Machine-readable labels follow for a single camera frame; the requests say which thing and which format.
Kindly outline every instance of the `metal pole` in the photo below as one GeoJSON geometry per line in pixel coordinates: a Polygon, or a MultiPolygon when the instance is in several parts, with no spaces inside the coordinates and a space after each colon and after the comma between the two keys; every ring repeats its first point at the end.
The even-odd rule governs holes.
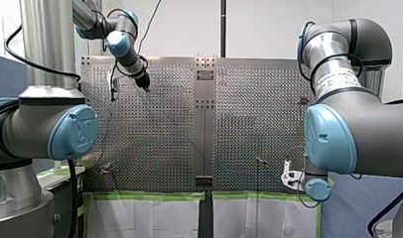
{"type": "MultiPolygon", "coordinates": [[[[75,72],[71,1],[21,0],[25,58],[75,72]]],[[[83,98],[76,79],[27,65],[28,88],[20,98],[83,98]]]]}
{"type": "Polygon", "coordinates": [[[72,1],[72,15],[74,23],[84,31],[94,28],[97,21],[95,14],[80,0],[72,1]]]}
{"type": "Polygon", "coordinates": [[[226,58],[226,0],[220,1],[220,57],[226,58]]]}

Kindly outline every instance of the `pegboard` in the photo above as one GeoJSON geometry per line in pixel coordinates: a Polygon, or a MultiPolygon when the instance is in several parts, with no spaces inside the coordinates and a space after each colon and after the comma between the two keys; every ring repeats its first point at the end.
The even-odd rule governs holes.
{"type": "Polygon", "coordinates": [[[93,149],[98,165],[88,173],[86,189],[194,190],[195,60],[151,59],[150,92],[116,73],[115,101],[108,83],[113,59],[82,60],[82,90],[100,120],[93,149]],[[107,166],[110,173],[103,175],[107,166]]]}
{"type": "Polygon", "coordinates": [[[314,98],[296,61],[218,59],[215,72],[214,189],[287,191],[284,161],[304,167],[304,113],[314,98]]]}
{"type": "Polygon", "coordinates": [[[82,59],[82,90],[101,125],[87,190],[187,191],[196,176],[212,176],[216,190],[288,191],[284,160],[304,166],[299,147],[313,95],[295,60],[151,58],[151,91],[121,78],[114,102],[112,65],[82,59]]]}

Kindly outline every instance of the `hole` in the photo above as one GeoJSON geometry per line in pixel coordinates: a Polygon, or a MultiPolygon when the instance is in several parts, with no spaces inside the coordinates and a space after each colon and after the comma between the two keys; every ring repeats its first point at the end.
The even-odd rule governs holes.
{"type": "Polygon", "coordinates": [[[328,135],[327,134],[322,134],[322,135],[319,135],[319,141],[321,141],[321,142],[327,142],[328,141],[328,135]]]}

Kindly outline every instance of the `black cable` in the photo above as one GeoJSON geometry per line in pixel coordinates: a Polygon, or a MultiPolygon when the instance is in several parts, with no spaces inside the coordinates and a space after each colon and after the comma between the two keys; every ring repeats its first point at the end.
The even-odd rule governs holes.
{"type": "Polygon", "coordinates": [[[304,42],[305,42],[305,37],[307,34],[308,29],[315,25],[315,22],[308,22],[306,23],[306,25],[304,25],[304,29],[303,32],[301,33],[299,39],[300,39],[300,43],[298,44],[298,69],[300,70],[300,74],[303,77],[303,79],[305,79],[306,81],[310,81],[311,77],[307,77],[303,71],[302,68],[302,62],[303,62],[303,48],[304,48],[304,42]]]}
{"type": "Polygon", "coordinates": [[[162,0],[159,0],[158,3],[156,4],[155,10],[152,13],[152,17],[149,20],[149,24],[148,27],[146,29],[145,35],[143,35],[142,40],[140,41],[139,44],[139,51],[137,51],[137,55],[140,55],[140,50],[142,50],[142,44],[143,41],[146,39],[148,33],[149,33],[149,29],[150,29],[150,25],[152,24],[153,19],[155,18],[156,12],[158,11],[159,5],[161,4],[162,0]]]}
{"type": "Polygon", "coordinates": [[[64,76],[69,76],[69,77],[75,77],[77,81],[80,80],[80,75],[76,74],[76,73],[72,73],[72,72],[64,72],[64,71],[58,71],[49,67],[45,67],[42,65],[39,65],[35,62],[32,62],[30,60],[24,59],[22,57],[20,57],[19,55],[17,55],[15,52],[13,52],[10,48],[10,42],[16,37],[16,35],[19,34],[19,32],[22,31],[22,25],[20,25],[20,27],[12,34],[10,35],[10,37],[5,41],[4,43],[4,49],[6,50],[6,52],[8,52],[12,57],[16,58],[19,61],[24,62],[27,65],[30,65],[32,67],[35,67],[39,70],[45,71],[45,72],[50,72],[50,73],[55,73],[55,74],[59,74],[59,75],[64,75],[64,76]]]}
{"type": "Polygon", "coordinates": [[[118,68],[118,60],[115,61],[114,67],[112,68],[111,75],[109,76],[109,85],[111,87],[111,101],[115,101],[117,98],[115,98],[115,90],[114,90],[114,73],[115,70],[118,68]]]}
{"type": "Polygon", "coordinates": [[[12,110],[15,110],[18,108],[19,108],[18,100],[12,100],[12,101],[5,102],[3,104],[0,104],[0,115],[5,112],[9,112],[9,111],[12,111],[12,110]]]}
{"type": "Polygon", "coordinates": [[[74,238],[75,225],[77,222],[77,176],[75,175],[74,162],[68,160],[68,170],[70,174],[70,185],[71,185],[71,221],[68,232],[68,238],[74,238]]]}
{"type": "Polygon", "coordinates": [[[319,201],[318,201],[316,204],[310,206],[310,205],[307,205],[307,203],[305,203],[305,201],[301,198],[301,194],[300,194],[300,184],[302,183],[301,178],[304,176],[304,174],[305,174],[305,171],[303,171],[303,172],[301,173],[300,177],[298,178],[298,184],[297,184],[297,195],[298,195],[298,199],[300,199],[301,203],[302,203],[305,207],[310,208],[310,209],[313,209],[313,208],[316,208],[316,207],[318,207],[318,206],[320,205],[320,202],[319,202],[319,201]]]}
{"type": "Polygon", "coordinates": [[[371,237],[374,237],[374,226],[375,224],[384,216],[386,215],[391,209],[393,209],[400,201],[403,200],[403,191],[394,198],[384,209],[382,209],[372,220],[368,223],[367,229],[368,233],[371,237]]]}
{"type": "Polygon", "coordinates": [[[401,104],[401,103],[403,103],[403,99],[394,100],[394,101],[391,101],[391,102],[386,102],[384,104],[394,105],[394,104],[401,104]]]}
{"type": "Polygon", "coordinates": [[[360,58],[358,58],[355,55],[352,55],[352,54],[349,54],[349,53],[341,53],[341,54],[336,54],[336,55],[332,55],[332,56],[328,56],[326,58],[323,58],[322,60],[320,60],[316,64],[316,66],[313,68],[313,70],[311,71],[311,74],[310,74],[310,87],[311,87],[311,90],[313,91],[314,94],[316,94],[316,91],[314,90],[314,76],[316,75],[317,70],[325,62],[327,62],[327,61],[329,61],[329,60],[331,60],[333,58],[338,58],[338,57],[347,57],[349,60],[356,61],[358,63],[358,65],[359,65],[359,69],[358,69],[358,72],[356,73],[356,77],[360,77],[360,75],[362,74],[363,63],[360,60],[360,58]]]}
{"type": "Polygon", "coordinates": [[[101,21],[101,30],[102,30],[102,35],[103,35],[103,39],[102,39],[102,50],[104,52],[106,52],[107,49],[107,45],[105,43],[105,38],[108,36],[108,34],[106,34],[104,27],[108,24],[108,22],[106,21],[105,16],[103,16],[103,14],[101,12],[98,12],[96,10],[92,10],[92,12],[96,13],[97,15],[102,17],[102,21],[101,21]]]}
{"type": "Polygon", "coordinates": [[[356,179],[356,180],[361,180],[361,179],[362,179],[362,175],[359,175],[358,177],[356,177],[356,176],[354,176],[353,174],[350,174],[350,176],[351,176],[353,179],[356,179]]]}
{"type": "Polygon", "coordinates": [[[121,9],[121,8],[114,8],[114,9],[112,9],[112,10],[108,13],[108,15],[106,15],[106,17],[109,18],[109,17],[111,16],[111,14],[113,14],[114,12],[121,12],[121,13],[123,13],[126,18],[128,18],[130,21],[133,22],[133,24],[136,24],[136,22],[134,22],[133,18],[131,18],[130,14],[129,14],[127,11],[125,11],[124,9],[121,9]]]}

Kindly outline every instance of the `white clip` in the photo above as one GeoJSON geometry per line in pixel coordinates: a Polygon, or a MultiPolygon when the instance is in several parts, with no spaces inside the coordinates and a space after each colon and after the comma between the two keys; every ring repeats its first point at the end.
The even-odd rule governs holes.
{"type": "Polygon", "coordinates": [[[299,171],[291,171],[291,161],[285,161],[285,167],[281,175],[281,181],[283,185],[293,190],[304,191],[299,181],[304,181],[304,173],[299,171]]]}

